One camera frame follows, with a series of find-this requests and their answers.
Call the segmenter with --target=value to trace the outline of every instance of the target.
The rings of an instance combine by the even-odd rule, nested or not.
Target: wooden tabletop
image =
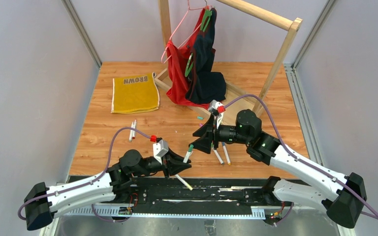
[[[240,88],[259,94],[272,63],[263,62],[215,62],[213,71],[221,72],[225,79]],[[71,175],[93,175],[103,170],[106,165],[109,144],[115,132],[130,126],[137,119],[137,129],[148,135],[157,135],[165,139],[169,148],[184,156],[188,144],[196,138],[192,133],[203,121],[191,109],[172,103],[159,89],[160,108],[153,112],[139,114],[111,114],[112,78],[140,75],[151,72],[159,73],[165,68],[157,62],[104,62],[92,95],[89,110],[83,125],[82,133],[70,169]],[[265,100],[283,140],[298,153],[308,156],[302,131],[299,125],[295,106],[286,79],[281,68],[273,82]],[[273,127],[266,115],[262,119],[262,129],[275,135]],[[138,150],[143,157],[153,155],[152,145],[148,139],[137,134],[136,139],[128,141],[129,131],[120,133],[114,144],[111,165],[118,162],[125,151]],[[182,177],[224,177],[224,178],[267,178],[280,176],[292,178],[293,175],[258,163],[246,153],[245,145],[227,145],[231,165],[221,165],[215,155],[194,150],[190,159],[192,168],[180,173]],[[218,152],[224,157],[222,148]]]

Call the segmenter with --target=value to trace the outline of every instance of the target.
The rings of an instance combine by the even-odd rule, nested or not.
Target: wooden rack
[[[250,4],[242,0],[217,0],[217,1],[287,31],[286,38],[283,41],[283,44],[279,50],[278,55],[276,56],[276,60],[273,63],[270,73],[267,76],[267,79],[263,87],[261,88],[260,94],[258,95],[258,97],[263,99],[266,96],[267,92],[269,91],[270,85],[275,79],[276,73],[278,72],[280,66],[282,65],[284,58],[286,57],[286,54],[296,36],[296,33],[302,24],[302,19],[296,18],[294,21],[291,21],[285,17],[279,16],[273,12],[267,11],[265,9],[262,9],[258,6],[255,6],[253,4]],[[160,10],[161,31],[163,35],[163,42],[164,42],[164,45],[166,45],[171,35],[169,1],[158,0],[158,6]],[[159,73],[154,78],[154,81],[158,87],[166,91],[168,91],[172,86],[172,82],[168,76],[167,69],[164,69],[161,73]],[[227,91],[225,94],[226,101],[231,101],[236,97],[247,94],[247,92],[233,85],[230,82],[226,82],[226,84],[227,84],[227,87],[226,87]],[[210,113],[203,108],[200,108],[200,107],[190,107],[190,108],[198,112],[201,116],[205,118],[209,117],[210,115]],[[263,112],[263,107],[258,101],[256,101],[252,97],[246,97],[234,103],[234,105],[232,105],[225,111],[224,120],[222,121],[223,124],[234,124],[237,113],[243,109],[253,110],[257,114],[258,117]]]

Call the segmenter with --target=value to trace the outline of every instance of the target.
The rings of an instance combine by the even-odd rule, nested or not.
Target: red garment
[[[189,60],[190,49],[195,43],[198,32],[200,31],[200,29],[197,28],[202,22],[204,13],[205,9],[201,11],[198,22],[196,23],[194,30],[197,30],[197,32],[192,34],[186,44],[178,49],[171,40],[167,42],[167,57],[171,56],[168,60],[168,71],[169,77],[172,81],[172,87],[169,89],[169,91],[167,91],[166,95],[170,98],[170,100],[172,100],[172,102],[178,105],[203,107],[208,109],[209,104],[195,104],[185,98],[185,94],[189,90],[189,83],[185,78],[186,64]]]

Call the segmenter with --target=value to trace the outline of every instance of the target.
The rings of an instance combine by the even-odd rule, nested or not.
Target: marker
[[[189,149],[186,152],[185,158],[183,159],[184,163],[188,162],[190,155],[192,155],[192,150],[193,150],[193,144],[189,145]]]
[[[134,129],[137,128],[137,119],[134,120]],[[132,139],[135,139],[135,130],[132,131]]]
[[[188,184],[188,182],[186,182],[182,177],[180,177],[178,174],[175,174],[175,176],[178,180],[180,180],[180,182],[182,182],[182,184],[184,184],[186,187],[188,187],[188,189],[190,191],[193,190],[192,186],[190,184]]]
[[[134,128],[134,122],[131,123],[131,128]],[[132,141],[132,133],[133,133],[134,130],[130,129],[129,130],[129,139],[128,141]]]
[[[224,149],[224,153],[225,153],[225,157],[227,158],[228,165],[231,165],[231,161],[229,160],[229,156],[228,156],[227,147],[225,146],[224,142],[222,142],[222,148]]]
[[[223,164],[224,164],[224,161],[222,160],[221,156],[218,154],[217,150],[214,149],[214,144],[211,144],[211,148],[212,148],[212,150],[214,151],[215,155],[217,156],[218,161],[220,161],[221,165],[223,165]]]

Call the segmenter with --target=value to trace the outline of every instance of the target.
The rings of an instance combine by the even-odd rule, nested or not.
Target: robotic arm
[[[277,199],[282,202],[300,203],[325,211],[334,222],[346,228],[354,228],[363,209],[363,203],[344,189],[336,180],[345,183],[364,200],[366,190],[361,176],[351,173],[346,176],[327,169],[288,148],[292,156],[281,145],[280,140],[261,130],[261,120],[251,110],[242,110],[237,114],[235,125],[221,124],[225,111],[222,104],[212,102],[211,116],[208,121],[193,133],[199,137],[192,145],[194,149],[211,153],[219,142],[227,144],[245,144],[251,158],[266,165],[272,165],[299,177],[310,186],[295,184],[278,177],[270,177],[263,187],[268,201]],[[329,178],[317,169],[328,172]]]
[[[36,230],[49,225],[54,218],[76,208],[94,203],[126,200],[127,189],[133,184],[133,177],[144,177],[163,171],[166,178],[191,167],[190,160],[183,162],[183,157],[169,149],[161,138],[153,144],[153,156],[143,158],[137,150],[128,150],[119,162],[102,173],[68,184],[46,187],[44,182],[36,184],[25,197],[24,202],[43,195],[25,206],[28,230]]]

